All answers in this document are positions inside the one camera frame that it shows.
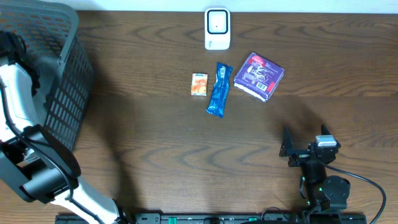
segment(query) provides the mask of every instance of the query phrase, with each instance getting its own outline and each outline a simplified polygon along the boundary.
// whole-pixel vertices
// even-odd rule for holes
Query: purple snack package
[[[266,102],[284,76],[285,70],[256,53],[243,63],[234,78],[234,86]]]

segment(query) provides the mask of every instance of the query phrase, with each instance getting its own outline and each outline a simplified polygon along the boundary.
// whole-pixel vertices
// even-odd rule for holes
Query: basket mesh
[[[21,0],[0,2],[0,29],[20,35],[25,41],[28,56],[39,67],[40,76],[45,77],[45,73],[49,73],[53,77],[53,80],[43,78],[40,82],[40,88],[48,87],[45,90],[44,112],[47,116],[44,128],[71,150],[94,77],[78,36],[71,31],[77,22],[76,13],[66,5],[41,1],[21,4]],[[63,51],[70,39],[73,40],[70,49]],[[69,52],[69,55],[63,67],[59,59],[64,52]]]

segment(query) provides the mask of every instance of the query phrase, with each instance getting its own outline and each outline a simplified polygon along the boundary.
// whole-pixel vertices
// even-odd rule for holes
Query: wood grain
[[[74,154],[101,193],[133,211],[296,210],[306,201],[300,169],[278,157],[282,127],[305,147],[327,124],[342,145],[332,164],[379,183],[379,223],[398,219],[397,16],[234,13],[225,51],[203,47],[202,13],[79,16],[96,80]],[[234,76],[251,52],[286,70],[271,100],[231,87],[225,117],[207,114],[216,62]],[[190,96],[192,72],[209,73],[207,97]],[[347,179],[348,211],[370,221],[381,194]],[[3,183],[0,197],[1,223],[52,223],[67,212],[25,203]]]

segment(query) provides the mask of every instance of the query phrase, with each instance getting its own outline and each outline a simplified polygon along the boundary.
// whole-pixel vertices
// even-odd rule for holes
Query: blue snack wrapper
[[[225,102],[229,90],[229,77],[232,70],[232,66],[217,62],[216,83],[214,83],[214,88],[211,92],[210,104],[206,110],[207,113],[219,116],[220,118],[224,117]]]

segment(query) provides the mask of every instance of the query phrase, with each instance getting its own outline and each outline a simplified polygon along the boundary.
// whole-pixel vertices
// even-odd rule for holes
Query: white wall
[[[348,12],[398,14],[398,0],[45,0],[77,10],[205,11],[224,6],[231,12]]]

